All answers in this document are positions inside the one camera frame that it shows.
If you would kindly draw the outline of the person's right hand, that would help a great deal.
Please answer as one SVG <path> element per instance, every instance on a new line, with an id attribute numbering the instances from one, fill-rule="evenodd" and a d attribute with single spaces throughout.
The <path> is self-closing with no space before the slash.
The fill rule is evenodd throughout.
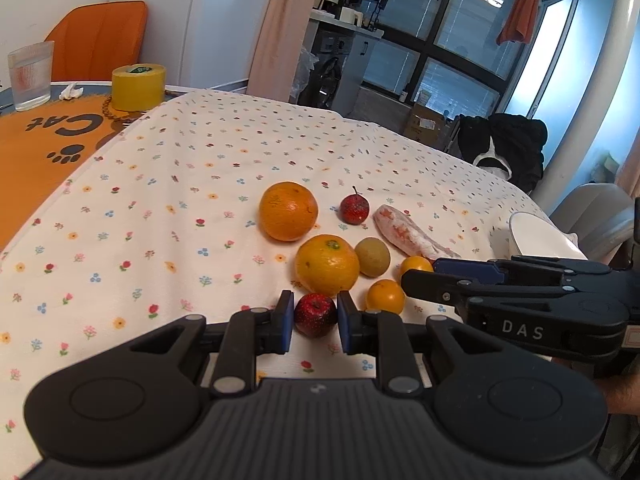
<path id="1" fill-rule="evenodd" d="M 639 375 L 599 379 L 596 384 L 605 397 L 610 414 L 640 415 Z"/>

